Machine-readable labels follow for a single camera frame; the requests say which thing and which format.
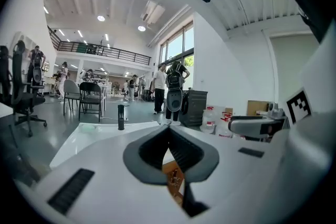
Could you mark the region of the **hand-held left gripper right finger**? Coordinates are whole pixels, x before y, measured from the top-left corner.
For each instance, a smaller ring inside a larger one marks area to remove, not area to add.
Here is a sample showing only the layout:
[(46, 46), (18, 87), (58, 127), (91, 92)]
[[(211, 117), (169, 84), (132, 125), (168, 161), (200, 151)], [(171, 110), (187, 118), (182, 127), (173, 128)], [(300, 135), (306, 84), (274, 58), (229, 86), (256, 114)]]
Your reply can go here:
[(168, 131), (169, 150), (184, 175), (182, 208), (190, 217), (195, 217), (209, 206), (195, 199), (191, 184), (206, 181), (210, 177), (219, 164), (219, 153), (215, 147), (176, 126), (168, 127)]

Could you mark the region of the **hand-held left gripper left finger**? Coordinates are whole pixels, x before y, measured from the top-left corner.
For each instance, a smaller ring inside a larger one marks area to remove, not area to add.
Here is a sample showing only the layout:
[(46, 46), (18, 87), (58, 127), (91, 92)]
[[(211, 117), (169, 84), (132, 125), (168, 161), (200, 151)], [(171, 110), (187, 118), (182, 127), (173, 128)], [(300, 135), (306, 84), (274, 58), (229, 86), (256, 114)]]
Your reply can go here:
[(169, 133), (169, 127), (165, 125), (126, 146), (123, 162), (140, 182), (151, 185), (167, 184), (162, 166), (169, 147)]

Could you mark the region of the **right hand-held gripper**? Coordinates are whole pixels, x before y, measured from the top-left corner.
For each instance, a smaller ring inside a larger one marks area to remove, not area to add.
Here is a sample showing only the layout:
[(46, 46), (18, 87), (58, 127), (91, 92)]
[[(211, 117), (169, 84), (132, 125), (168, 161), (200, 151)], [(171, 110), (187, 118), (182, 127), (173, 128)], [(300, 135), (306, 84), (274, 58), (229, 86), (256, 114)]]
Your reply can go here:
[(311, 116), (312, 109), (304, 88), (299, 89), (280, 107), (270, 102), (268, 110), (259, 115), (232, 116), (228, 129), (235, 135), (262, 141), (272, 138), (281, 130), (290, 129), (302, 119)]

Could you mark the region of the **brown cardboard board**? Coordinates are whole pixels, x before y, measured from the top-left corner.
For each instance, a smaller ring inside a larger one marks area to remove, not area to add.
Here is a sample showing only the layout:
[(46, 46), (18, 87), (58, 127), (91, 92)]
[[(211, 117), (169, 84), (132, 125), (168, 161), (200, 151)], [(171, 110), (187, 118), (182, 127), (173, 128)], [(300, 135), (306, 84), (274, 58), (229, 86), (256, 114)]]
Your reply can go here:
[(248, 100), (247, 101), (247, 116), (259, 115), (259, 111), (267, 112), (269, 108), (268, 101), (257, 101), (257, 100)]

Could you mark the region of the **cluster of red-capped water jugs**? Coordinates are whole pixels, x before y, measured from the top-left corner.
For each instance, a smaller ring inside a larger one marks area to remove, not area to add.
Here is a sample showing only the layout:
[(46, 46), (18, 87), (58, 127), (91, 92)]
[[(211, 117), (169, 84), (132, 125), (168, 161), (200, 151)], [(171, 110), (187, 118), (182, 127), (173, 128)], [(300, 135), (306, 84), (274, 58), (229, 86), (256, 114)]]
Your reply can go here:
[(234, 134), (228, 128), (228, 124), (233, 115), (232, 108), (207, 106), (206, 109), (203, 110), (202, 124), (199, 128), (204, 133), (218, 137), (240, 138), (245, 140), (246, 138), (243, 135)]

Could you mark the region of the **black cylinder bottle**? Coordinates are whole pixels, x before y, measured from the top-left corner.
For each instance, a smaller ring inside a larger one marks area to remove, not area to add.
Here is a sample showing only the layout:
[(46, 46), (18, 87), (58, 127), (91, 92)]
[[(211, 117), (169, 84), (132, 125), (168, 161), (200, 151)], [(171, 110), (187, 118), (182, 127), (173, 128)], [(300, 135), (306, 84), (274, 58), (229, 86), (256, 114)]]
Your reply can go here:
[(118, 105), (118, 130), (124, 130), (124, 105)]

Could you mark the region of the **dark grey bin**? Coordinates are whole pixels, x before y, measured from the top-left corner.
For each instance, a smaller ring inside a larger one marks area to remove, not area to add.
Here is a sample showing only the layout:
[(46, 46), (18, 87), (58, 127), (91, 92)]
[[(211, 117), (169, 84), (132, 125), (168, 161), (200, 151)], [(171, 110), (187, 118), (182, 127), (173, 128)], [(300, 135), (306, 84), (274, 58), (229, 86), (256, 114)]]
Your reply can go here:
[(207, 92), (188, 89), (183, 91), (179, 121), (185, 127), (202, 125), (203, 111), (206, 109)]

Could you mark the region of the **dark folding chair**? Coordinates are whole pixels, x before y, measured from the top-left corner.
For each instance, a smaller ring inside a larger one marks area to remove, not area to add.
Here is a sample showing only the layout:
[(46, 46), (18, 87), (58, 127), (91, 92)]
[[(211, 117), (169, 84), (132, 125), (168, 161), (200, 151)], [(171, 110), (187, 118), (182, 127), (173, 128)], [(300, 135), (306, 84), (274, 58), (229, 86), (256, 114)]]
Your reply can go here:
[(102, 114), (102, 92), (99, 85), (93, 82), (82, 82), (79, 86), (79, 114), (96, 114), (100, 122)]

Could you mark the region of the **grey folding chair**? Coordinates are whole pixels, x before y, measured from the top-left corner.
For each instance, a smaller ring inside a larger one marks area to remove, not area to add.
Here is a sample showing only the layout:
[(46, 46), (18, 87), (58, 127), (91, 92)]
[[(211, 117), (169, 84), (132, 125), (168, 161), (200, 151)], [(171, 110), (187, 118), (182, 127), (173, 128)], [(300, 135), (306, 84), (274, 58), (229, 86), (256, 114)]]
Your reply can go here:
[(64, 81), (64, 97), (63, 97), (63, 115), (65, 115), (65, 105), (68, 103), (70, 113), (73, 111), (74, 101), (78, 107), (78, 102), (80, 100), (80, 90), (78, 85), (70, 80), (66, 79)]

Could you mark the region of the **large window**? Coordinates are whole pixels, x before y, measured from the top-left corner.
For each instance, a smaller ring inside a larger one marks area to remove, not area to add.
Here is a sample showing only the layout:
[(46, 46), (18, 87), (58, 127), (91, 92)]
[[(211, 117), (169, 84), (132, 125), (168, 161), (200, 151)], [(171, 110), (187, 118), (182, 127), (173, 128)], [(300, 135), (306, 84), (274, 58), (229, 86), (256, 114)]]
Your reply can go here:
[(179, 61), (190, 73), (183, 90), (193, 87), (194, 75), (194, 25), (193, 21), (181, 27), (160, 45), (159, 65), (166, 64), (167, 72), (173, 62)]

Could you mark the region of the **black mezzanine railing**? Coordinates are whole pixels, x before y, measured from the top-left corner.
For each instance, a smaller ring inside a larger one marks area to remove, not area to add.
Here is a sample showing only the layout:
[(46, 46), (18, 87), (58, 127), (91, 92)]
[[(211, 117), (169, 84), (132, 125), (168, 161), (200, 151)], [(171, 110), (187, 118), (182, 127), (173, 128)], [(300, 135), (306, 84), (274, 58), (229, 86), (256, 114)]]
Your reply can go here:
[(52, 45), (57, 51), (103, 56), (112, 59), (134, 62), (146, 66), (150, 64), (150, 56), (118, 48), (109, 48), (102, 43), (96, 45), (90, 43), (87, 44), (85, 42), (61, 40), (61, 38), (57, 35), (58, 30), (52, 30), (48, 26), (48, 31)]

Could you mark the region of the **black office chair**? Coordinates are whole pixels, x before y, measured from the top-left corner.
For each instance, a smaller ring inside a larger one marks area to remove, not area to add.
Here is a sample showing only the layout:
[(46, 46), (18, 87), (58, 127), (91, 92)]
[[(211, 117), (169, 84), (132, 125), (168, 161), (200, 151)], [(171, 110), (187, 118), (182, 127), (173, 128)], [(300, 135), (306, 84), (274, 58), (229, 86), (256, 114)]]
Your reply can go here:
[(33, 136), (31, 122), (41, 122), (47, 127), (47, 121), (34, 114), (34, 107), (45, 103), (45, 98), (39, 96), (38, 90), (43, 86), (33, 85), (23, 81), (22, 63), (26, 51), (25, 43), (20, 40), (16, 43), (12, 55), (12, 98), (11, 104), (14, 114), (18, 114), (15, 125), (24, 122), (28, 125), (28, 137)]
[(0, 46), (0, 103), (6, 106), (12, 106), (10, 88), (9, 52), (6, 46)]

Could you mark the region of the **ceiling air conditioner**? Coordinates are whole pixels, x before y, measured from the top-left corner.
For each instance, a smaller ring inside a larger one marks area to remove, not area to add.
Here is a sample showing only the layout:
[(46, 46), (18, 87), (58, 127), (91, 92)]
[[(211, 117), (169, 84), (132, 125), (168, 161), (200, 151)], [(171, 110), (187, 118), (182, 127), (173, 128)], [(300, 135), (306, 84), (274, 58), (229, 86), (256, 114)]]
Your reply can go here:
[(164, 12), (165, 8), (163, 6), (152, 0), (148, 0), (143, 13), (141, 14), (141, 19), (148, 25), (155, 24)]

